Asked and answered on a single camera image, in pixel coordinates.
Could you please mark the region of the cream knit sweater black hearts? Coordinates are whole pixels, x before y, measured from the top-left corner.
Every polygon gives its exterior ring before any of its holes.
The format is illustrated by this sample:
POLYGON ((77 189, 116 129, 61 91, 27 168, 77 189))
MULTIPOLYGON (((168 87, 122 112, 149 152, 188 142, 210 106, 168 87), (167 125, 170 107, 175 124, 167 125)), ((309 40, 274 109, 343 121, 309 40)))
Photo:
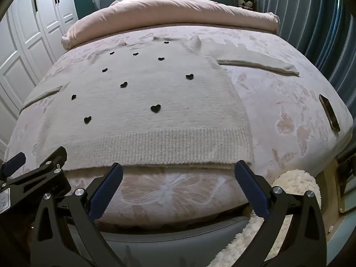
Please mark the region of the cream knit sweater black hearts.
POLYGON ((157 38, 96 51, 45 78, 23 104, 47 97, 37 158, 57 147, 68 169, 106 166, 227 166, 251 161, 250 123, 227 65, 298 75, 244 45, 157 38))

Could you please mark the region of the pink butterfly bed cover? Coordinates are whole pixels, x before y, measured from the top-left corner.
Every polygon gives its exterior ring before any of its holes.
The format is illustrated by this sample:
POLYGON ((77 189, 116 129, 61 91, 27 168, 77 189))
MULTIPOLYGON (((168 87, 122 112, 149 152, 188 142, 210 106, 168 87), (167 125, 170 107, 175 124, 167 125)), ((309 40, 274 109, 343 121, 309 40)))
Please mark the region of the pink butterfly bed cover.
MULTIPOLYGON (((333 86, 297 49, 267 32, 175 25, 114 34, 72 48, 58 59, 41 82, 77 60, 92 57, 96 51, 123 43, 132 45, 157 38, 194 36, 215 43, 244 45, 250 51, 279 59, 297 69, 298 75, 284 75, 251 66, 225 67, 250 123, 252 159, 246 162, 267 181, 272 182, 291 169, 315 176, 351 140, 352 115, 333 86), (340 132, 330 127, 320 94, 329 99, 340 132)), ((42 160, 36 156, 43 117, 52 101, 52 97, 47 97, 20 110, 5 158, 23 152, 27 161, 19 171, 21 174, 37 167, 51 154, 42 160)), ((64 170, 73 189, 87 187, 114 163, 70 170, 67 162, 64 170)), ((246 197, 233 177, 234 164, 223 167, 121 164, 123 182, 101 220, 129 226, 164 225, 198 220, 238 207, 246 203, 246 197)))

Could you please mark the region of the black smartphone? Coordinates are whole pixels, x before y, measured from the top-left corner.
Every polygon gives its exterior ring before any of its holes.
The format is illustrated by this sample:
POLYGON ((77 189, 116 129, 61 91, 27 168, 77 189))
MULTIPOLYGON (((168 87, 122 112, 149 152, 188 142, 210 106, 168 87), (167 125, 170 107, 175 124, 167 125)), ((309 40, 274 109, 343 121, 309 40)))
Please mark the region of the black smartphone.
POLYGON ((322 107, 324 108, 324 111, 325 111, 328 121, 330 123, 330 127, 334 131, 340 132, 340 126, 339 126, 336 114, 334 112, 334 109, 332 108, 332 105, 330 104, 329 99, 320 94, 319 100, 322 104, 322 107))

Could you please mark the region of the white panelled wardrobe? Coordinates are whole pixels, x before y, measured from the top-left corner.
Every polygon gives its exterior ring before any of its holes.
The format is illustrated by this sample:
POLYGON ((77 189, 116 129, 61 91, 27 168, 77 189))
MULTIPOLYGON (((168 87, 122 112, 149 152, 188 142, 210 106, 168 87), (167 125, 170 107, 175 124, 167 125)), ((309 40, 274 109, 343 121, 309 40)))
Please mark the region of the white panelled wardrobe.
POLYGON ((1 20, 1 156, 20 108, 65 53, 61 39, 77 21, 74 0, 14 0, 1 20))

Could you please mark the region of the pink folded duvet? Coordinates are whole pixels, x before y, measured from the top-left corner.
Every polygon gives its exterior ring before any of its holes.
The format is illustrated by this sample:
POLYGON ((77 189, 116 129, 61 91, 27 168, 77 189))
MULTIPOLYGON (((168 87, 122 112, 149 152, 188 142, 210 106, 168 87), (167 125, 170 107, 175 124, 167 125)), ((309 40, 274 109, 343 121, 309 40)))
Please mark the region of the pink folded duvet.
POLYGON ((208 24, 279 34, 279 17, 210 0, 123 0, 78 20, 64 36, 70 50, 90 40, 148 26, 208 24))

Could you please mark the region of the blue-grey curtain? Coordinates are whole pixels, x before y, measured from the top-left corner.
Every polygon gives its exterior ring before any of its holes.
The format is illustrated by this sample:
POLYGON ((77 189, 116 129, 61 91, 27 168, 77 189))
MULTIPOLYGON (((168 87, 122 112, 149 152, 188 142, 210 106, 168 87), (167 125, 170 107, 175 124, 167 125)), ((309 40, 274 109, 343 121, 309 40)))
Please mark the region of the blue-grey curtain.
POLYGON ((280 18, 280 36, 334 86, 355 113, 355 18, 342 0, 255 0, 280 18))

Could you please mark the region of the plush toy on nightstand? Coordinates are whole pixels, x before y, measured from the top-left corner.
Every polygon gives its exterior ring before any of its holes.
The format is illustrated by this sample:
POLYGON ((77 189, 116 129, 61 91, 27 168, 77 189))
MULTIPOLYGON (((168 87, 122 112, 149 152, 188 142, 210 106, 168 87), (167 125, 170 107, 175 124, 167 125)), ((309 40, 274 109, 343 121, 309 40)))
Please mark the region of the plush toy on nightstand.
POLYGON ((246 10, 253 10, 253 2, 248 0, 237 0, 237 6, 246 10))

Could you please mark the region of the grey bed frame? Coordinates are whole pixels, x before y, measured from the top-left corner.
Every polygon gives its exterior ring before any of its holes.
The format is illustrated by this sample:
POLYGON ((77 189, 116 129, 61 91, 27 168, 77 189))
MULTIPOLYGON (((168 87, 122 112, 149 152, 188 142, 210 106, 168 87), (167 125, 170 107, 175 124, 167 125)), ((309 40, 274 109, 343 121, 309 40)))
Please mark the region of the grey bed frame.
POLYGON ((125 266, 208 266, 249 219, 235 217, 205 227, 152 235, 102 232, 125 266))

